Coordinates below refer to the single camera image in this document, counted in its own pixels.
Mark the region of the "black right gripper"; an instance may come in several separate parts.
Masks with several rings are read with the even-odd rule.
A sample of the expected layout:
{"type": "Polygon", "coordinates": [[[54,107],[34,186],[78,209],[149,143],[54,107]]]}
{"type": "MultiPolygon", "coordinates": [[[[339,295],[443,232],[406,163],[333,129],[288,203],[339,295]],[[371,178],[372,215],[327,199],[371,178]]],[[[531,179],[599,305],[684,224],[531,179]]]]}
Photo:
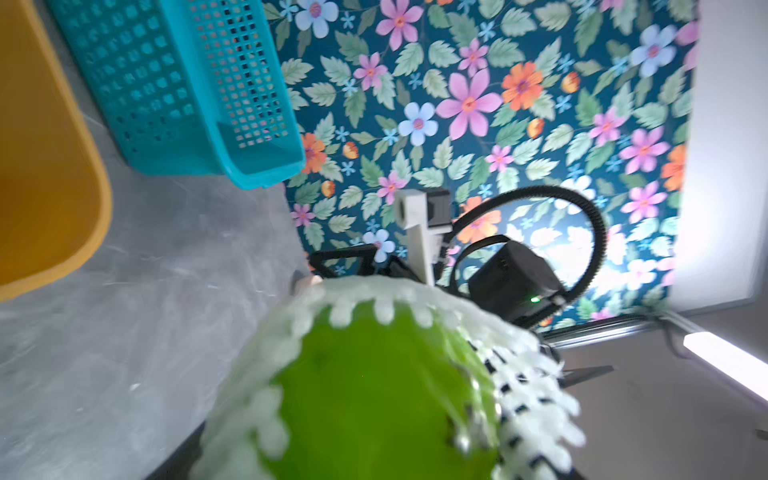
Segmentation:
{"type": "Polygon", "coordinates": [[[379,275],[388,278],[401,278],[421,283],[420,278],[407,265],[407,263],[397,255],[385,254],[383,262],[375,260],[379,250],[372,244],[345,247],[337,250],[316,251],[309,255],[309,265],[314,269],[316,275],[322,279],[335,279],[348,275],[353,276],[373,276],[379,275]],[[357,266],[357,270],[352,272],[347,267],[344,273],[337,273],[331,268],[331,263],[351,261],[352,266],[357,266]]]}

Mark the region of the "green custard apple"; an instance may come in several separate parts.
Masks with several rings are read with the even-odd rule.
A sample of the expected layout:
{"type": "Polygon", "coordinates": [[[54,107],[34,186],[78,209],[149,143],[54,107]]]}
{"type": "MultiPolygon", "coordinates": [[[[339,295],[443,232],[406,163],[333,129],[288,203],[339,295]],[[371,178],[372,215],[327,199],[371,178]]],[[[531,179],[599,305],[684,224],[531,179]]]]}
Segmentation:
{"type": "Polygon", "coordinates": [[[419,326],[405,304],[392,323],[371,303],[334,328],[322,310],[299,357],[276,378],[289,433],[277,479],[487,479],[498,447],[460,451],[474,413],[499,426],[494,384],[463,336],[419,326]]]}

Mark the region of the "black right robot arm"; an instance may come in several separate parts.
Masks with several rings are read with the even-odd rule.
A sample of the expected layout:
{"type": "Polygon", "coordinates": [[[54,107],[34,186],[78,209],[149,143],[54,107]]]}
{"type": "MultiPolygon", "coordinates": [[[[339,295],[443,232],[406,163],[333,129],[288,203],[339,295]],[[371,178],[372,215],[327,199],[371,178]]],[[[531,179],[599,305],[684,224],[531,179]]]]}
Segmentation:
{"type": "Polygon", "coordinates": [[[334,277],[331,260],[358,261],[358,275],[379,274],[432,285],[448,278],[445,291],[461,294],[457,269],[469,255],[491,247],[498,249],[468,280],[466,299],[514,325],[531,329],[578,300],[600,270],[607,251],[607,229],[598,207],[584,195],[559,186],[531,186],[515,189],[481,202],[460,218],[452,216],[449,191],[441,188],[406,189],[396,193],[393,204],[397,225],[405,230],[408,256],[401,260],[385,252],[380,240],[360,246],[310,255],[309,263],[323,278],[334,277]],[[484,234],[456,253],[449,251],[454,240],[492,211],[529,198],[563,200],[584,214],[593,232],[588,265],[572,288],[566,288],[549,263],[529,245],[502,234],[484,234]]]}

